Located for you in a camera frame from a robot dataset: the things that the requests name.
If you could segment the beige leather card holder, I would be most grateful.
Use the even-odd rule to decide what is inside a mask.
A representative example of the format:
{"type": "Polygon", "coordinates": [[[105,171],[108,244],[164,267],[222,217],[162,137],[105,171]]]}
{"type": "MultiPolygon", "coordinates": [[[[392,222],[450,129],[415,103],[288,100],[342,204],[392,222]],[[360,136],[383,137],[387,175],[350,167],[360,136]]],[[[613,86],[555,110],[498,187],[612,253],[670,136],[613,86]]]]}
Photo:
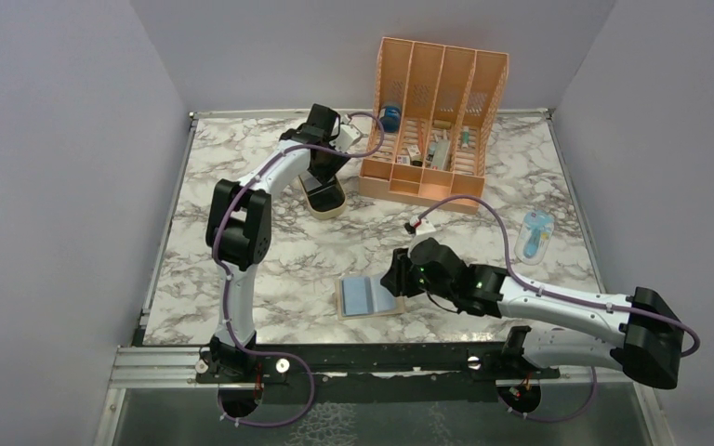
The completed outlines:
{"type": "Polygon", "coordinates": [[[343,321],[405,313],[403,298],[392,295],[380,279],[380,274],[340,278],[335,288],[337,317],[343,321]]]}

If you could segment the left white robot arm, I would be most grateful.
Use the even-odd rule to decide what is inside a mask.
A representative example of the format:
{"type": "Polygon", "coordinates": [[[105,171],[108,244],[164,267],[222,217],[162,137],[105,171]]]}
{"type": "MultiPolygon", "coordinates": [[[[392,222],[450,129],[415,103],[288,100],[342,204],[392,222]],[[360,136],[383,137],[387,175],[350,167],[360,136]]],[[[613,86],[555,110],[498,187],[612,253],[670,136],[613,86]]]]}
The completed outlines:
{"type": "Polygon", "coordinates": [[[220,267],[226,296],[221,298],[218,328],[208,348],[211,369],[232,381],[254,372],[254,283],[258,264],[271,245],[272,201],[298,183],[309,211],[320,219],[341,214],[345,193],[337,172],[345,152],[362,137],[350,118],[324,105],[282,133],[271,155],[237,180],[220,180],[213,191],[205,241],[220,267]]]}

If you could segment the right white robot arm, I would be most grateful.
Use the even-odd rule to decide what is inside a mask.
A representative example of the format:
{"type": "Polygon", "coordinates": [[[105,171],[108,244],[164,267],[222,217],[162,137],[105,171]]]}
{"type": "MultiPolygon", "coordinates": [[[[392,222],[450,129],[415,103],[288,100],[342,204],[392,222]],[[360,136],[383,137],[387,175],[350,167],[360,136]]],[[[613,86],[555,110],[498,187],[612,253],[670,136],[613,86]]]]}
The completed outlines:
{"type": "Polygon", "coordinates": [[[543,322],[510,329],[498,356],[510,377],[583,366],[617,370],[647,387],[678,385],[684,330],[654,290],[591,295],[522,285],[508,269],[468,264],[433,239],[394,250],[380,283],[394,296],[436,295],[470,316],[543,322]]]}

